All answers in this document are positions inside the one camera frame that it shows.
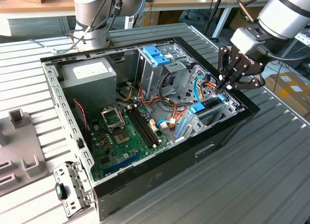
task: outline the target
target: ram slot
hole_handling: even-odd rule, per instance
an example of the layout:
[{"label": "ram slot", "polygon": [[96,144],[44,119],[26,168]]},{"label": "ram slot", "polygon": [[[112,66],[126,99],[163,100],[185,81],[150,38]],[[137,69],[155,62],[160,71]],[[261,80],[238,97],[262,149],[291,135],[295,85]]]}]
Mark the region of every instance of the ram slot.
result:
[{"label": "ram slot", "polygon": [[145,121],[141,117],[140,112],[138,112],[137,110],[130,110],[127,113],[127,115],[133,122],[135,128],[143,138],[148,148],[152,148],[154,144],[157,145],[159,143],[150,127],[145,123]]},{"label": "ram slot", "polygon": [[159,144],[158,139],[152,129],[149,127],[149,125],[143,120],[141,113],[138,110],[133,111],[136,115],[135,117],[139,120],[139,122],[143,123],[145,126],[146,131],[148,132],[149,137],[153,140],[154,144]]}]

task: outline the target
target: blue latch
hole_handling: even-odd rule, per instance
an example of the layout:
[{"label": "blue latch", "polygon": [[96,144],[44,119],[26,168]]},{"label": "blue latch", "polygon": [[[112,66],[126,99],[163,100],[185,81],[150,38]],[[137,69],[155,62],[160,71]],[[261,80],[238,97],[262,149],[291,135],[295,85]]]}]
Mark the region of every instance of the blue latch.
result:
[{"label": "blue latch", "polygon": [[218,95],[218,98],[219,98],[222,102],[225,101],[225,97],[224,97],[223,94],[219,94],[219,95]]},{"label": "blue latch", "polygon": [[143,52],[156,66],[171,62],[171,60],[166,58],[163,52],[158,50],[155,46],[146,46],[143,48]]},{"label": "blue latch", "polygon": [[190,111],[192,111],[192,113],[194,113],[194,114],[196,114],[197,112],[204,110],[204,109],[205,109],[205,107],[201,103],[196,103],[190,107]]}]

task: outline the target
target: motherboard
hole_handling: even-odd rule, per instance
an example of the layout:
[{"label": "motherboard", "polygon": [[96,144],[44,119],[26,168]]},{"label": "motherboard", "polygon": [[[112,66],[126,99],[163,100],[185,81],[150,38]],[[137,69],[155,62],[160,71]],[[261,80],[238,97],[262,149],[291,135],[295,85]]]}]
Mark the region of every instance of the motherboard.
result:
[{"label": "motherboard", "polygon": [[[110,108],[106,115],[90,122],[94,181],[170,145],[166,136],[151,124],[152,119],[145,107],[132,110],[115,108],[115,111]],[[112,129],[111,126],[117,123],[118,126]]]}]

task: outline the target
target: side panel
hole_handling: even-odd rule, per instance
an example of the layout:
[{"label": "side panel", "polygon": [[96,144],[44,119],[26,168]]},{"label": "side panel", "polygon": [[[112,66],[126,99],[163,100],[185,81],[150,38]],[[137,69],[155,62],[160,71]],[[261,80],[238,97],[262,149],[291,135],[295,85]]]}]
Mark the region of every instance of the side panel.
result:
[{"label": "side panel", "polygon": [[211,138],[193,146],[171,160],[131,180],[116,190],[99,197],[97,200],[100,220],[116,213],[124,206],[155,189],[160,184],[172,179],[195,163],[209,156],[213,151],[224,146],[229,139],[252,117],[237,123]]}]

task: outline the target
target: yellow wire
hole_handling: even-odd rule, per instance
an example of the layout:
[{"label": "yellow wire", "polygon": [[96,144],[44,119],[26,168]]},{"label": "yellow wire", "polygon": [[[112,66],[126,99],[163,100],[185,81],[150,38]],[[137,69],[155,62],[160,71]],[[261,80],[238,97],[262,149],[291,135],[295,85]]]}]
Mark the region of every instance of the yellow wire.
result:
[{"label": "yellow wire", "polygon": [[126,97],[125,99],[123,99],[123,101],[128,101],[131,98],[131,93],[132,93],[132,87],[130,87],[130,91],[129,91],[129,95],[128,97]]}]

